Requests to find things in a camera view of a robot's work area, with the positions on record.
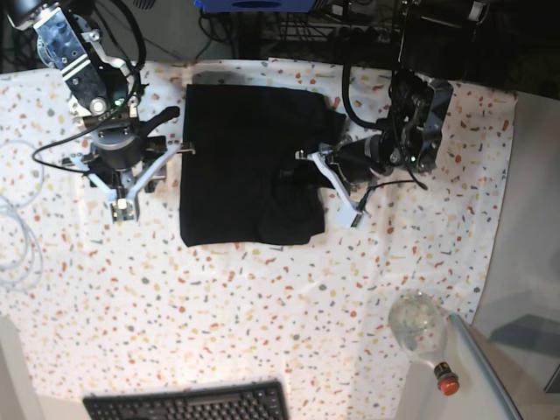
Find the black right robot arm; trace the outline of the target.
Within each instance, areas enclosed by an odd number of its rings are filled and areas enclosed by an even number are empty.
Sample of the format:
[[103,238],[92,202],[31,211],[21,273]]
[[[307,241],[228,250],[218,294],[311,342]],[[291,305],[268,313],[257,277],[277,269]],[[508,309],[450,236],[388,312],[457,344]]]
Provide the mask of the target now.
[[140,119],[138,108],[146,88],[141,82],[145,40],[129,7],[122,1],[114,5],[135,38],[136,61],[126,53],[106,54],[102,37],[112,32],[103,18],[92,19],[93,1],[3,1],[1,8],[14,29],[35,32],[40,60],[60,72],[83,121],[82,132],[52,146],[83,137],[91,141],[87,154],[64,157],[54,168],[78,173],[102,190],[114,222],[136,221],[139,194],[154,192],[166,178],[167,163],[188,149],[179,140],[152,134],[179,118],[179,107],[167,107],[147,121]]

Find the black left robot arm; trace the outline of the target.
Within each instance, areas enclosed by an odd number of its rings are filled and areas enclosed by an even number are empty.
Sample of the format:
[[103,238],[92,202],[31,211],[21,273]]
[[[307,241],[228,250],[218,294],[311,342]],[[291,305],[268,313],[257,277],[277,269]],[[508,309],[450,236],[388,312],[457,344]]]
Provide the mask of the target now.
[[358,117],[350,101],[351,65],[342,67],[342,103],[356,125],[374,135],[337,145],[321,144],[295,157],[314,163],[338,194],[339,223],[359,228],[367,203],[380,187],[391,185],[394,170],[425,189],[418,175],[436,167],[449,109],[452,82],[464,77],[461,51],[475,39],[489,6],[481,1],[397,1],[391,37],[400,42],[388,87],[388,113],[375,122]]

